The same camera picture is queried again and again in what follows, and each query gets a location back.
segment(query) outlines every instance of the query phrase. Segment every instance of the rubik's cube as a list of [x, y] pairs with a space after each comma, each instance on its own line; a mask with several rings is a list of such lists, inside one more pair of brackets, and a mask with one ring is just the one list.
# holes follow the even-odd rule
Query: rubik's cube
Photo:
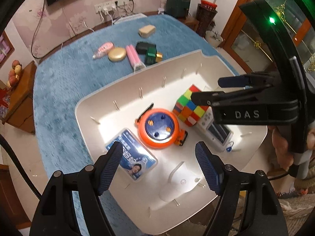
[[204, 115], [209, 106], [196, 106], [191, 101], [193, 92], [201, 91], [195, 85], [190, 88], [177, 100], [173, 113], [184, 122], [187, 126], [191, 127]]

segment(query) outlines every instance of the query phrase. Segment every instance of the card with photo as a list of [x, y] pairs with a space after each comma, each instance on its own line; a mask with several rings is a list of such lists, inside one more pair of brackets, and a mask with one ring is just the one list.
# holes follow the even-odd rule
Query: card with photo
[[133, 181], [139, 181], [144, 174], [148, 173], [158, 164], [158, 160], [144, 148], [128, 129], [124, 129], [111, 143], [106, 145], [107, 151], [115, 141], [122, 143], [123, 148], [122, 159], [119, 165]]

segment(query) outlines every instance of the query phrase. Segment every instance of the plush toy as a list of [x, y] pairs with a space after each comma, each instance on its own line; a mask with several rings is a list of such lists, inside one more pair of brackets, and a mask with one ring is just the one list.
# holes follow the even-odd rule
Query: plush toy
[[7, 87], [12, 88], [17, 85], [21, 78], [22, 66], [18, 60], [12, 62], [12, 69], [9, 72], [9, 79], [7, 81]]

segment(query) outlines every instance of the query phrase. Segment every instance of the blue lid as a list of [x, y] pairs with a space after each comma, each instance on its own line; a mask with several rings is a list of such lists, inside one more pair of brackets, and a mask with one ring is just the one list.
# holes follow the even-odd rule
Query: blue lid
[[151, 114], [145, 122], [146, 133], [154, 140], [168, 139], [174, 133], [174, 121], [164, 112]]

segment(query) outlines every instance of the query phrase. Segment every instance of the pink floral wallpaper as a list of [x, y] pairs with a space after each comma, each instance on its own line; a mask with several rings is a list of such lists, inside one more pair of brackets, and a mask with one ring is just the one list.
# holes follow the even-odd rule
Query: pink floral wallpaper
[[[45, 5], [42, 11], [44, 0], [26, 0], [13, 16], [13, 22], [26, 47], [31, 50], [32, 37], [43, 13], [33, 46], [33, 54], [41, 57], [74, 36], [70, 25], [79, 34], [87, 29], [84, 21], [90, 28], [102, 23], [100, 15], [95, 13], [94, 5], [105, 1], [109, 0], [59, 0], [49, 7]], [[161, 6], [161, 0], [134, 0], [134, 3], [135, 13], [157, 11]]]

